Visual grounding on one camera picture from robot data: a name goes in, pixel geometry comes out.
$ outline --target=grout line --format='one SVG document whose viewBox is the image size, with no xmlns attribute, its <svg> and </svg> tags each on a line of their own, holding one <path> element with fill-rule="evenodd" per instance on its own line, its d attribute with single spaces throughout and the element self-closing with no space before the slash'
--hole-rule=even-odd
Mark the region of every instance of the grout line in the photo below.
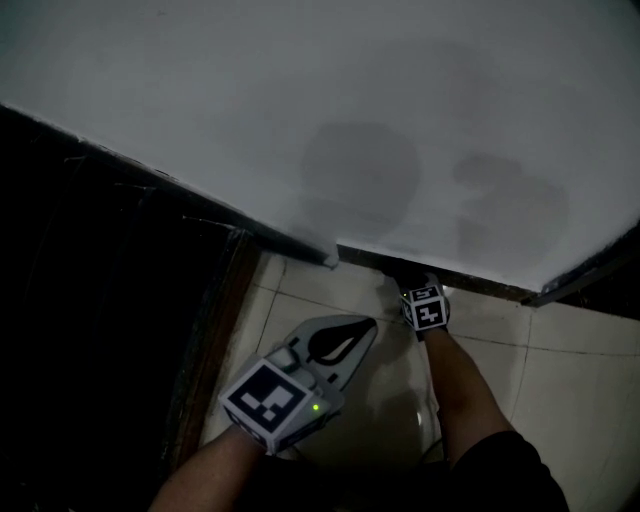
<svg viewBox="0 0 640 512">
<path fill-rule="evenodd" d="M 518 407 L 518 400 L 520 398 L 520 391 L 522 391 L 522 383 L 524 382 L 524 372 L 527 369 L 527 358 L 529 357 L 529 345 L 531 343 L 531 326 L 533 325 L 533 311 L 529 312 L 529 332 L 527 333 L 527 350 L 524 353 L 524 363 L 522 363 L 522 375 L 520 376 L 520 384 L 518 385 L 518 392 L 516 393 L 516 400 L 513 402 L 513 411 L 511 411 L 511 417 L 509 423 L 513 422 L 513 417 L 516 415 L 516 408 Z"/>
<path fill-rule="evenodd" d="M 604 352 L 583 352 L 580 350 L 560 350 L 556 348 L 528 347 L 531 350 L 541 350 L 544 352 L 560 352 L 562 354 L 578 354 L 581 356 L 606 356 L 606 357 L 636 357 L 635 354 L 606 354 Z"/>
<path fill-rule="evenodd" d="M 451 336 L 456 336 L 458 338 L 464 338 L 466 340 L 473 341 L 482 341 L 484 343 L 493 343 L 495 345 L 503 345 L 505 347 L 516 347 L 516 348 L 528 348 L 526 345 L 517 345 L 515 343 L 506 343 L 505 341 L 496 341 L 496 340 L 487 340 L 485 338 L 475 338 L 473 336 L 467 336 L 466 334 L 456 334 L 455 332 L 449 332 Z"/>
<path fill-rule="evenodd" d="M 390 323 L 390 324 L 395 324 L 395 325 L 406 325 L 406 323 L 402 320 L 390 320 L 389 318 L 381 318 L 379 316 L 374 316 L 374 315 L 369 315 L 366 313 L 360 313 L 358 311 L 352 311 L 350 309 L 344 309 L 344 308 L 339 308 L 337 306 L 333 306 L 330 304 L 324 304 L 322 302 L 317 302 L 315 300 L 310 300 L 310 299 L 306 299 L 303 297 L 298 297 L 296 295 L 291 295 L 289 293 L 286 292 L 276 292 L 279 295 L 284 295 L 285 297 L 290 297 L 292 299 L 297 299 L 297 300 L 301 300 L 303 302 L 308 302 L 309 304 L 315 304 L 317 306 L 322 306 L 325 308 L 330 308 L 330 309 L 335 309 L 336 311 L 341 311 L 342 313 L 348 313 L 350 315 L 365 315 L 365 316 L 369 316 L 375 320 L 379 320 L 380 322 L 386 322 L 386 323 Z M 544 350 L 547 352 L 561 352 L 561 353 L 565 353 L 565 354 L 580 354 L 580 355 L 589 355 L 589 356 L 611 356 L 611 357 L 636 357 L 636 354 L 605 354 L 605 353 L 599 353 L 599 352 L 580 352 L 580 351 L 576 351 L 576 350 L 559 350 L 559 349 L 553 349 L 553 348 L 542 348 L 542 347 L 530 347 L 529 346 L 529 338 L 531 337 L 531 318 L 529 318 L 529 336 L 527 337 L 527 344 L 526 345 L 518 345 L 515 343 L 505 343 L 504 341 L 496 341 L 496 340 L 489 340 L 489 339 L 485 339 L 485 338 L 476 338 L 474 336 L 467 336 L 466 334 L 457 334 L 453 331 L 450 331 L 449 334 L 451 334 L 451 336 L 458 336 L 460 338 L 465 338 L 468 340 L 473 340 L 473 341 L 483 341 L 485 343 L 494 343 L 496 345 L 503 345 L 503 346 L 507 346 L 507 347 L 516 347 L 516 348 L 526 348 L 527 349 L 527 354 L 529 351 L 529 348 L 531 348 L 532 350 Z"/>
<path fill-rule="evenodd" d="M 267 329 L 267 324 L 269 323 L 269 318 L 271 317 L 271 310 L 273 309 L 273 304 L 276 301 L 276 297 L 278 296 L 278 292 L 273 292 L 273 299 L 271 299 L 271 306 L 269 306 L 269 312 L 267 313 L 267 318 L 264 320 L 264 324 L 262 325 L 262 332 L 260 333 L 260 338 L 258 339 L 258 344 L 256 345 L 255 354 L 260 350 L 260 345 L 262 344 L 262 337 L 264 336 L 264 331 Z"/>
<path fill-rule="evenodd" d="M 279 292 L 280 291 L 280 286 L 282 286 L 282 281 L 284 280 L 284 275 L 287 273 L 287 261 L 288 258 L 286 257 L 282 257 L 282 274 L 280 274 L 280 279 L 278 280 L 278 285 L 276 286 L 275 291 Z"/>
<path fill-rule="evenodd" d="M 527 357 L 529 357 L 529 347 L 527 346 L 527 351 L 524 353 L 524 363 L 522 363 L 522 375 L 520 376 L 520 384 L 518 385 L 518 393 L 516 394 L 516 400 L 513 403 L 513 411 L 511 411 L 511 417 L 509 418 L 509 423 L 513 423 L 513 417 L 516 415 L 516 409 L 518 407 L 518 400 L 520 399 L 520 391 L 522 391 L 522 383 L 524 382 L 524 372 L 527 371 Z"/>
</svg>

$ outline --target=black sleeve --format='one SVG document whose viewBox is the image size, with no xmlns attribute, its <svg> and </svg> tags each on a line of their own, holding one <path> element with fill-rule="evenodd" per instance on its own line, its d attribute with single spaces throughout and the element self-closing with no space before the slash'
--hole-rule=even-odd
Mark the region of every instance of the black sleeve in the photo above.
<svg viewBox="0 0 640 512">
<path fill-rule="evenodd" d="M 560 486 L 536 449 L 516 432 L 483 439 L 451 472 L 454 510 L 568 512 Z"/>
</svg>

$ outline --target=white floor tile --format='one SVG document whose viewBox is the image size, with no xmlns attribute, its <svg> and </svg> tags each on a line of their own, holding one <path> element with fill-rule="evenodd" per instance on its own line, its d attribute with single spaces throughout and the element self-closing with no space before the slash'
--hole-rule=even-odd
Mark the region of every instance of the white floor tile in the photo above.
<svg viewBox="0 0 640 512">
<path fill-rule="evenodd" d="M 569 352 L 633 355 L 640 322 L 564 304 L 534 310 L 530 346 Z"/>
<path fill-rule="evenodd" d="M 449 332 L 481 340 L 527 345 L 531 309 L 504 299 L 447 288 Z"/>
<path fill-rule="evenodd" d="M 633 370 L 632 357 L 529 349 L 513 425 L 538 449 L 570 510 L 598 483 Z"/>
<path fill-rule="evenodd" d="M 267 290 L 278 290 L 284 274 L 285 258 L 279 254 L 263 252 L 253 275 L 253 284 Z"/>
<path fill-rule="evenodd" d="M 329 307 L 402 322 L 395 282 L 377 270 L 340 263 L 330 270 L 287 260 L 280 291 Z M 516 302 L 447 289 L 452 317 L 449 331 L 512 345 L 526 345 L 531 311 Z"/>
<path fill-rule="evenodd" d="M 287 260 L 279 291 L 374 318 L 402 320 L 394 281 L 382 272 L 349 263 L 330 270 Z"/>
<path fill-rule="evenodd" d="M 259 353 L 298 324 L 342 311 L 276 296 Z M 406 326 L 378 321 L 380 332 L 347 388 L 343 414 L 299 444 L 312 462 L 334 470 L 408 469 L 439 435 L 430 404 L 424 345 Z"/>
<path fill-rule="evenodd" d="M 275 292 L 255 285 L 252 285 L 247 292 L 212 395 L 209 414 L 203 428 L 202 443 L 215 439 L 230 425 L 227 415 L 217 407 L 218 395 L 249 355 L 258 349 L 274 297 Z"/>
<path fill-rule="evenodd" d="M 604 471 L 584 512 L 621 510 L 640 481 L 640 359 L 634 362 L 633 391 Z"/>
<path fill-rule="evenodd" d="M 271 314 L 267 320 L 258 348 L 258 355 L 266 356 L 273 348 L 282 343 L 284 339 L 304 320 L 325 315 L 345 314 L 328 306 L 321 306 L 306 300 L 276 294 L 271 308 Z"/>
<path fill-rule="evenodd" d="M 454 337 L 478 365 L 500 410 L 507 419 L 511 419 L 522 381 L 527 348 Z"/>
</svg>

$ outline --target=forearm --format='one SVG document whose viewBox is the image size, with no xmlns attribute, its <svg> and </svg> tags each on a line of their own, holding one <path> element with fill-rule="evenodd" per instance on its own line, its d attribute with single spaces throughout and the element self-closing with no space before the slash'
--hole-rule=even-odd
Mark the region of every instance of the forearm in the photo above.
<svg viewBox="0 0 640 512">
<path fill-rule="evenodd" d="M 152 512 L 227 512 L 265 450 L 236 426 L 202 447 L 162 486 Z"/>
<path fill-rule="evenodd" d="M 477 366 L 442 329 L 423 335 L 452 465 L 497 432 L 513 430 Z"/>
</svg>

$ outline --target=tile floor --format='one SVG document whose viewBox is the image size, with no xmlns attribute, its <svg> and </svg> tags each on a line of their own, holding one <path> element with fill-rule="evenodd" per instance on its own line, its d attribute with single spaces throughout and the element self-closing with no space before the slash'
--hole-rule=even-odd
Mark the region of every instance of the tile floor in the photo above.
<svg viewBox="0 0 640 512">
<path fill-rule="evenodd" d="M 449 331 L 536 446 L 570 509 L 618 510 L 640 483 L 640 322 L 446 293 Z M 247 295 L 203 442 L 228 426 L 215 397 L 249 353 L 268 353 L 303 320 L 341 313 L 370 315 L 380 332 L 342 416 L 298 448 L 334 471 L 414 466 L 440 433 L 426 351 L 402 323 L 393 282 L 364 267 L 342 263 L 330 271 L 269 254 Z"/>
</svg>

